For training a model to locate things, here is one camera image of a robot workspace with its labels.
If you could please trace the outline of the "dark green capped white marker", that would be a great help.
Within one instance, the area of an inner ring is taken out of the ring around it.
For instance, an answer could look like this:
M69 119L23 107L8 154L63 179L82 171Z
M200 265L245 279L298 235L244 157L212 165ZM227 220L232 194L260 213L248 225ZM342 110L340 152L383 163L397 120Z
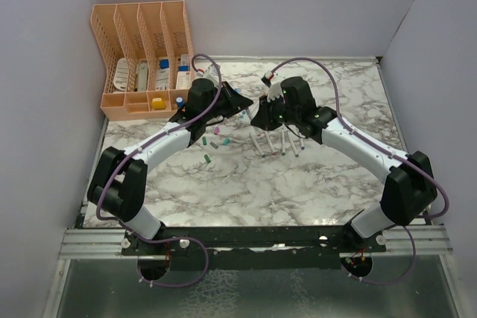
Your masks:
M259 145L258 141L256 140L256 136L254 134L250 134L250 140L252 141L254 147L258 151L260 157L265 158L265 153L262 150L261 146Z

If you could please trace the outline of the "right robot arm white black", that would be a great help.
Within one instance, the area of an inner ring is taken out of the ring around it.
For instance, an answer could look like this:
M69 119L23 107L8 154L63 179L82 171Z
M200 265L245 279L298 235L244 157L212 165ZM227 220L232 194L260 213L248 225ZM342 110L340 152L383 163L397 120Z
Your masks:
M344 226L342 242L352 252L367 246L370 237L390 226L407 226L437 198L432 167L426 154L407 154L387 147L352 127L338 112L318 106L308 83L290 77L272 84L259 98L251 124L261 130L295 126L301 136L333 148L371 172L383 185L382 198Z

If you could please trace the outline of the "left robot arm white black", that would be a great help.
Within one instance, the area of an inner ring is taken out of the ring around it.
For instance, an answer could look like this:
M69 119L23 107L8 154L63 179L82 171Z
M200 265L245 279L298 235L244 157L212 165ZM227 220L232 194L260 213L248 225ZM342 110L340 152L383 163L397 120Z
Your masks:
M194 144L214 118L230 118L253 101L240 95L227 82L220 85L198 78L187 99L156 134L124 150L108 147L100 156L86 194L96 209L109 213L128 230L139 235L139 245L148 254L162 250L162 221L145 207L148 174L173 154Z

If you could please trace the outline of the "yellow small box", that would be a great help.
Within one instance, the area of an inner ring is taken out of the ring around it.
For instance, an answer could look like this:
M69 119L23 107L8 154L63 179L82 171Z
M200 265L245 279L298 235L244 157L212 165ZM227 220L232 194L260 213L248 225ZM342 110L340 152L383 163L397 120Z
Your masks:
M164 110L166 108L165 101L162 98L153 98L151 108L153 110Z

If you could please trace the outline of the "white blue box in organizer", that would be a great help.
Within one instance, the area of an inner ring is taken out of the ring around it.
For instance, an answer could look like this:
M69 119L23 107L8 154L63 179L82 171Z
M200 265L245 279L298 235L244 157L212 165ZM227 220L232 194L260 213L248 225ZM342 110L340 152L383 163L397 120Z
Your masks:
M168 59L159 58L157 62L157 70L154 80L154 89L163 91L169 89L170 67Z

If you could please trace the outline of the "white device in organizer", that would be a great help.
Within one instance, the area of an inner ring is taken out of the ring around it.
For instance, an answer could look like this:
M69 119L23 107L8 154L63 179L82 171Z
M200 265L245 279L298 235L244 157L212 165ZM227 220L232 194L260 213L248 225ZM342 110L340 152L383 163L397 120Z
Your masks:
M136 70L136 91L144 92L148 88L148 62L141 61Z

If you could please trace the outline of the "peach plastic desk organizer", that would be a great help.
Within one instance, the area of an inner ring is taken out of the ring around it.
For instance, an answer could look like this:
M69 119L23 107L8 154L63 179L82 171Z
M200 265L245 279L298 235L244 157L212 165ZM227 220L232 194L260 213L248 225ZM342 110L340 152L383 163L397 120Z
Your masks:
M192 82L185 1L96 4L90 22L106 69L101 97L106 117L172 116Z

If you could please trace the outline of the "white remote in organizer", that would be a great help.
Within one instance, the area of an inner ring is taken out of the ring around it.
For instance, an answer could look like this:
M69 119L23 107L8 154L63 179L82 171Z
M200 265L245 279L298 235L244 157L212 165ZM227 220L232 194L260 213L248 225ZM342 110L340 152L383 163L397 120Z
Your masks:
M127 60L122 57L116 63L116 69L113 75L113 87L116 92L125 92L129 78L129 67Z

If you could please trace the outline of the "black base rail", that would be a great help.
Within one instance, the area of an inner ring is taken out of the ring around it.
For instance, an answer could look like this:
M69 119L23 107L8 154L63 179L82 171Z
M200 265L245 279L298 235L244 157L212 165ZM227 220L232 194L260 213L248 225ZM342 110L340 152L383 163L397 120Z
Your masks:
M122 253L171 270L337 270L342 254L384 252L378 237L354 239L343 226L184 226L162 229L153 243L126 235Z

